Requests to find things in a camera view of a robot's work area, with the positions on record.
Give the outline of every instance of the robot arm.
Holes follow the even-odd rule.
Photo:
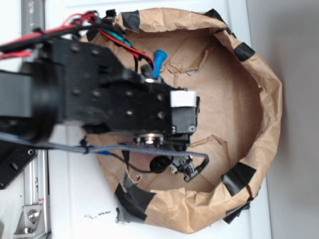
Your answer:
[[[86,15],[100,32],[111,28],[93,12]],[[0,46],[2,56],[21,54],[28,48],[38,51],[37,59],[24,62],[18,73],[0,72],[0,132],[41,147],[56,124],[78,125],[87,133],[133,136],[136,145],[186,151],[197,126],[196,92],[172,88],[160,77],[154,79],[149,66],[142,67],[142,74],[125,68],[107,47],[57,36],[84,28],[76,27],[36,32],[36,37]],[[143,57],[154,67],[148,56]],[[169,166],[172,172],[183,172],[186,181],[208,163],[205,157],[194,168],[190,156],[162,155],[152,161],[151,171]]]

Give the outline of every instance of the paper container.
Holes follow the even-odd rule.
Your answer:
[[[186,183],[181,173],[141,174],[114,157],[98,155],[119,218],[183,233],[220,219],[232,221],[257,196],[276,155],[281,82],[214,10],[203,15],[154,8],[120,14],[115,24],[126,29],[136,49],[150,56],[157,49],[168,54],[161,69],[167,84],[197,91],[198,127],[188,150],[210,158],[201,174]],[[92,43],[111,48],[126,67],[134,67],[129,53],[100,34]],[[110,135],[89,135],[88,140],[95,146],[132,141]],[[153,157],[131,153],[130,163],[149,170]],[[201,160],[194,158],[194,164]]]

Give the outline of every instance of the blue connector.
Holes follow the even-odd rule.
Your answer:
[[[157,79],[160,75],[160,68],[163,64],[164,60],[167,58],[167,54],[164,51],[156,50],[155,58],[154,58],[154,70],[153,70],[153,78]]]

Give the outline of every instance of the wire bundle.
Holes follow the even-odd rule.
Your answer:
[[[84,22],[88,22],[91,25],[83,25]],[[67,34],[76,34],[82,30],[98,29],[101,35],[111,40],[118,46],[125,48],[127,52],[133,55],[135,62],[137,60],[145,59],[152,68],[154,68],[153,59],[147,54],[135,49],[128,40],[123,37],[123,34],[118,29],[109,24],[105,24],[97,16],[96,11],[89,11],[85,14],[76,13],[69,16],[61,26],[42,31],[41,29],[35,29],[32,34],[25,35],[17,40],[9,42],[0,46],[0,60],[16,57],[28,57],[32,53],[28,51],[33,49],[37,44],[45,42],[53,37],[63,36]]]

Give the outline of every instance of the gray cable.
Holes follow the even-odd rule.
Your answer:
[[[33,144],[29,142],[28,140],[21,139],[17,135],[13,135],[9,133],[0,132],[0,140],[33,146]],[[49,149],[60,149],[60,150],[76,152],[76,153],[100,153],[100,152],[110,151],[110,150],[123,150],[123,151],[132,151],[132,152],[143,153],[143,154],[164,155],[164,156],[180,156],[180,157],[198,156],[198,157],[204,157],[208,159],[208,155],[203,153],[188,152],[188,151],[167,151],[167,150],[161,150],[161,149],[142,148],[137,146],[122,145],[122,144],[84,148],[84,147],[68,146],[68,145],[62,145],[62,144],[56,144],[56,143],[46,143],[43,145],[39,145],[37,147],[49,148]]]

